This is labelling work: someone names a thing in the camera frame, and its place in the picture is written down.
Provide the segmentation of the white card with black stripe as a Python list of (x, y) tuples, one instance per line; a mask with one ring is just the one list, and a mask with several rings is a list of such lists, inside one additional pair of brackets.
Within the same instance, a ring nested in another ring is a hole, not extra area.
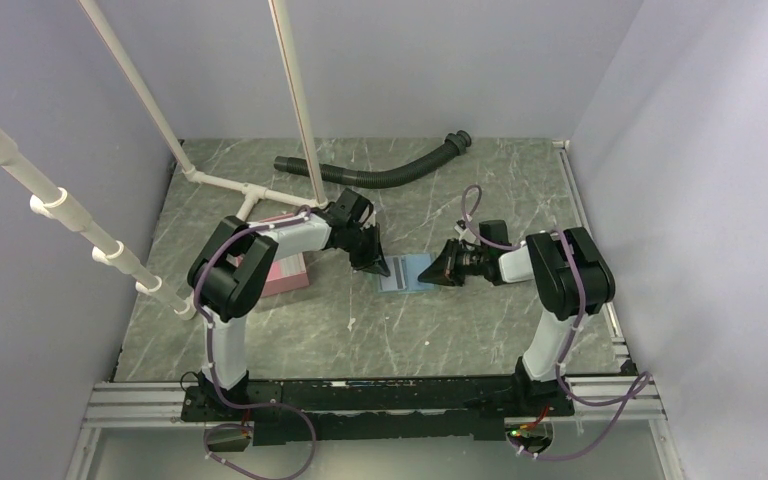
[(385, 262), (390, 274), (379, 278), (379, 291), (382, 293), (406, 291), (408, 281), (404, 258), (402, 256), (388, 256), (385, 258)]

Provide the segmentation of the mint green card holder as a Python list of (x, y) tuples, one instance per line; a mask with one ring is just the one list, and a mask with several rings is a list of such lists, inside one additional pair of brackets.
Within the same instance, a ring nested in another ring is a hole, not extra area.
[(389, 276), (377, 276), (374, 285), (379, 293), (411, 294), (432, 291), (436, 285), (419, 280), (419, 275), (432, 263), (429, 253), (387, 256)]

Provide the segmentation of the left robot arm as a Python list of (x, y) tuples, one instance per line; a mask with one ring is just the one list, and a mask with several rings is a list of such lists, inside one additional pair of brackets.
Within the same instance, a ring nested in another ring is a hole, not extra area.
[(248, 314), (259, 302), (273, 264), (297, 254), (347, 253), (359, 272), (388, 277), (373, 203), (345, 189), (324, 207), (302, 206), (269, 221), (224, 218), (193, 262), (187, 282), (206, 327), (205, 362), (199, 382), (208, 407), (224, 420), (247, 406), (249, 369), (244, 352)]

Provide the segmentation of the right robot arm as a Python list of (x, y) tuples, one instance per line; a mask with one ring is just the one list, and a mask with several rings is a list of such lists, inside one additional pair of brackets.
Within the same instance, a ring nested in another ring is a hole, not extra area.
[(517, 360), (510, 391), (515, 409), (534, 415), (563, 389), (577, 333), (613, 300), (613, 274), (583, 227), (531, 234), (519, 245), (509, 240), (503, 220), (483, 221), (475, 232), (461, 220), (458, 231), (461, 236), (447, 240), (418, 280), (447, 287), (460, 287), (469, 276), (495, 286), (534, 283), (542, 313), (530, 345)]

